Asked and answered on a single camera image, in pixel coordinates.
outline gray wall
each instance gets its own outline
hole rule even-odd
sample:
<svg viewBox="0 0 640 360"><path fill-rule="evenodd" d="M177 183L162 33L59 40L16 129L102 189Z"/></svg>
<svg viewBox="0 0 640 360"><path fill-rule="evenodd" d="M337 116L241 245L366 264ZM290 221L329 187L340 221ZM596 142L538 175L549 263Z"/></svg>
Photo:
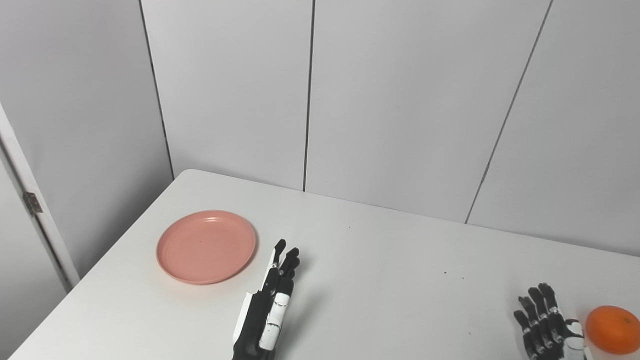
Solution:
<svg viewBox="0 0 640 360"><path fill-rule="evenodd" d="M640 255L637 1L143 4L177 170Z"/></svg>
<svg viewBox="0 0 640 360"><path fill-rule="evenodd" d="M172 180L138 2L0 2L0 100L84 275Z"/></svg>

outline white table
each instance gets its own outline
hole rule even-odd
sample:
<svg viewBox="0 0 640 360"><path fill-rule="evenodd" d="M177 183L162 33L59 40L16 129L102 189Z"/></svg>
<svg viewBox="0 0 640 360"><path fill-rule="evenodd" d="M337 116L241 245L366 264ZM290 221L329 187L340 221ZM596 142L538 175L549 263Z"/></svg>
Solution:
<svg viewBox="0 0 640 360"><path fill-rule="evenodd" d="M257 253L227 281L183 284L156 243L204 209L248 219ZM582 321L602 304L640 315L640 258L187 170L11 360L230 359L244 293L280 238L301 250L281 360L525 359L512 312L541 281Z"/></svg>

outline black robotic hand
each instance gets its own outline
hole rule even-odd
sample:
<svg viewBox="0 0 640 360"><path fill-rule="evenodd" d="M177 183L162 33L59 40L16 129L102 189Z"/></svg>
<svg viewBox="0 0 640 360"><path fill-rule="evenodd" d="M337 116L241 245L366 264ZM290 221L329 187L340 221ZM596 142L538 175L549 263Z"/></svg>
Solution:
<svg viewBox="0 0 640 360"><path fill-rule="evenodd" d="M580 322L564 319L551 286L543 282L537 288L529 288L529 296L518 297L527 314L522 310L513 312L522 327L529 359L593 360L589 348L584 346Z"/></svg>
<svg viewBox="0 0 640 360"><path fill-rule="evenodd" d="M287 246L280 239L271 253L262 289L244 297L234 331L232 360L271 360L282 328L284 313L293 292L295 268L300 264L298 248L291 249L280 263Z"/></svg>

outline orange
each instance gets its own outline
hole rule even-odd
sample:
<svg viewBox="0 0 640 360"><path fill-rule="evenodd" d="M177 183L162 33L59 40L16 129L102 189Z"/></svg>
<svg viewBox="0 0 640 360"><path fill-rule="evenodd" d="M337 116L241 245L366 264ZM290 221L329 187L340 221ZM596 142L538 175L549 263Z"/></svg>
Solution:
<svg viewBox="0 0 640 360"><path fill-rule="evenodd" d="M640 321L617 306L598 306L587 316L587 336L612 354L629 354L640 348Z"/></svg>

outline door frame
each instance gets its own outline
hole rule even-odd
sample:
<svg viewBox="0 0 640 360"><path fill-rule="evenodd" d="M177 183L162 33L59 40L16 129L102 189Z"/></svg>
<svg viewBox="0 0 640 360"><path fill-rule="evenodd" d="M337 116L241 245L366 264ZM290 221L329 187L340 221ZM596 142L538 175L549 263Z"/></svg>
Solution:
<svg viewBox="0 0 640 360"><path fill-rule="evenodd" d="M20 197L24 192L36 195L42 212L36 213L31 218L54 267L58 270L65 289L70 291L80 281L80 277L2 104L0 104L0 157L2 157L0 160L6 161L9 165L9 176L12 177Z"/></svg>

